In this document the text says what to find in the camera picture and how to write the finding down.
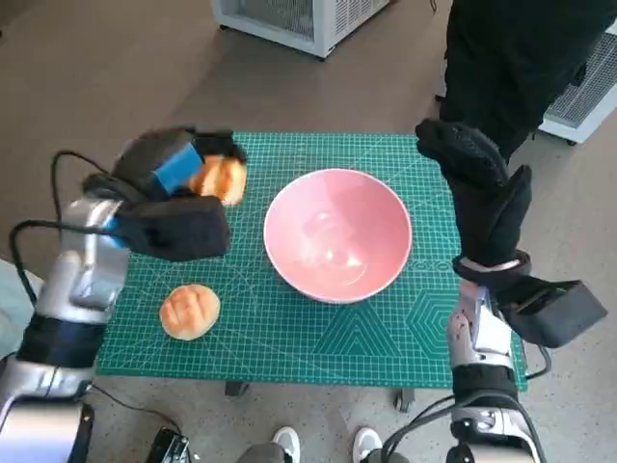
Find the shoe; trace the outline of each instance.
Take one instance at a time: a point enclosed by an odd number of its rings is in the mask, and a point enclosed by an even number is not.
[[[300,463],[300,438],[293,427],[282,427],[272,438],[291,457],[293,463]]]
[[[352,458],[354,463],[361,463],[372,451],[380,449],[384,443],[379,434],[370,427],[363,427],[356,433]]]

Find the black cable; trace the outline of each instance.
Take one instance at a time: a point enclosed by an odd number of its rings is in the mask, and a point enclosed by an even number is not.
[[[92,161],[90,158],[84,156],[83,154],[80,154],[79,152],[71,151],[71,150],[61,150],[61,151],[58,151],[56,154],[54,154],[54,157],[51,160],[50,180],[51,180],[51,197],[54,202],[54,214],[56,214],[55,216],[58,222],[60,222],[60,217],[62,214],[62,211],[60,208],[60,194],[58,192],[58,162],[64,156],[72,156],[72,157],[76,157],[77,159],[81,159],[82,161],[87,162],[94,168],[98,169],[101,173],[109,175],[109,172],[107,172],[105,169],[100,167],[96,162]]]
[[[524,409],[522,405],[520,405],[520,403],[515,398],[512,398],[508,394],[500,393],[496,391],[478,391],[477,393],[470,395],[465,400],[461,400],[457,403],[449,405],[441,410],[438,410],[437,412],[433,412],[430,415],[422,416],[422,414],[426,413],[427,410],[430,410],[434,408],[435,406],[437,406],[438,402],[444,403],[445,399],[444,398],[440,399],[434,404],[431,404],[420,415],[415,417],[409,424],[401,427],[398,431],[394,432],[394,434],[392,434],[384,442],[384,446],[382,447],[382,454],[381,454],[382,463],[389,462],[390,457],[396,451],[396,448],[398,447],[400,442],[410,432],[415,431],[419,427],[424,426],[425,424],[428,424],[429,422],[433,422],[435,420],[438,420],[439,418],[449,415],[454,410],[467,407],[471,405],[472,403],[474,403],[476,400],[479,400],[482,398],[499,398],[499,399],[505,400],[509,402],[510,404],[512,404],[519,412],[521,412],[521,415],[523,415],[525,423],[527,424],[527,427],[529,428],[529,432],[531,433],[531,439],[533,440],[533,443],[536,446],[536,450],[538,452],[538,457],[540,458],[540,462],[547,463],[547,458],[544,454],[542,444],[540,443],[540,437],[538,436],[538,432],[536,431],[536,428],[533,425],[533,421],[531,420],[531,417],[529,417],[529,414],[527,413],[527,411]]]
[[[431,410],[433,410],[435,407],[439,407],[440,405],[452,400],[454,398],[454,394],[452,395],[447,395],[446,397],[442,397],[439,400],[434,401],[433,403],[431,403],[428,407],[426,407],[424,410],[422,410],[420,413],[418,413],[416,415],[416,417],[412,420],[412,422],[415,422],[416,420],[419,420],[420,418],[422,418],[424,415],[426,415],[428,412],[430,412]]]
[[[184,436],[184,434],[182,433],[182,428],[179,426],[177,421],[174,420],[173,418],[171,418],[170,416],[165,415],[163,412],[159,412],[158,410],[152,410],[152,409],[149,409],[149,408],[136,407],[134,405],[129,405],[126,402],[121,401],[119,398],[114,397],[113,395],[109,394],[103,388],[101,388],[100,386],[97,386],[94,383],[93,383],[93,389],[95,391],[97,391],[98,393],[101,393],[101,394],[105,395],[107,398],[111,399],[112,401],[116,402],[118,405],[120,405],[120,406],[122,406],[124,408],[132,410],[134,412],[147,413],[149,415],[154,415],[155,417],[160,418],[164,422],[167,422],[168,424],[171,424],[175,428],[175,431],[178,434]],[[191,463],[191,461],[192,461],[192,459],[191,459],[191,451],[189,451],[188,447],[186,449],[186,454],[188,456],[189,463]]]
[[[538,350],[540,351],[540,353],[542,354],[542,358],[544,359],[544,368],[533,373],[529,373],[525,377],[527,381],[531,381],[532,379],[544,376],[545,374],[550,373],[550,371],[552,370],[552,359],[550,358],[549,351],[543,345],[536,344],[536,347],[538,347]]]
[[[9,233],[9,249],[11,251],[11,257],[13,258],[15,270],[17,271],[17,276],[19,277],[26,294],[28,294],[28,299],[30,299],[33,306],[37,305],[37,294],[33,290],[30,280],[28,280],[28,276],[26,275],[23,260],[21,259],[21,254],[19,253],[17,238],[22,231],[34,228],[68,230],[70,232],[78,232],[83,234],[119,236],[115,231],[99,229],[97,227],[81,227],[78,225],[65,224],[63,222],[55,222],[51,220],[28,219],[15,225]]]

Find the black pants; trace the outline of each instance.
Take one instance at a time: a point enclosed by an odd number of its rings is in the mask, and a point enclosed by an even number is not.
[[[409,463],[409,460],[398,453],[393,454],[390,463]],[[281,446],[274,442],[250,447],[236,463],[291,463]],[[381,463],[381,450],[372,451],[362,463]]]
[[[454,0],[440,116],[479,128],[508,161],[617,16],[617,0]]]

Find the caster wheel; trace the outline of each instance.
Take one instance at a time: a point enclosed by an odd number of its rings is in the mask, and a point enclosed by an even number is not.
[[[228,381],[225,383],[225,396],[241,397],[249,390],[249,383]]]
[[[411,403],[409,400],[404,400],[403,393],[396,393],[396,397],[394,398],[394,410],[400,413],[409,413],[409,407]]]

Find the table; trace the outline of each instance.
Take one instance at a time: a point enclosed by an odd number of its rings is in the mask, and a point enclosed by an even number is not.
[[[445,323],[457,299],[459,251],[451,196],[416,137],[352,133],[237,133],[248,154],[244,201],[228,210],[232,244],[221,259],[170,263],[133,256],[98,356],[102,375],[222,379],[228,394],[250,382],[450,388]],[[348,306],[309,300],[276,273],[263,246],[269,204],[292,179],[325,168],[367,172],[410,211],[413,249],[399,278]],[[191,342],[163,332],[158,311],[176,286],[219,294],[215,327]],[[517,378],[524,358],[515,345]]]

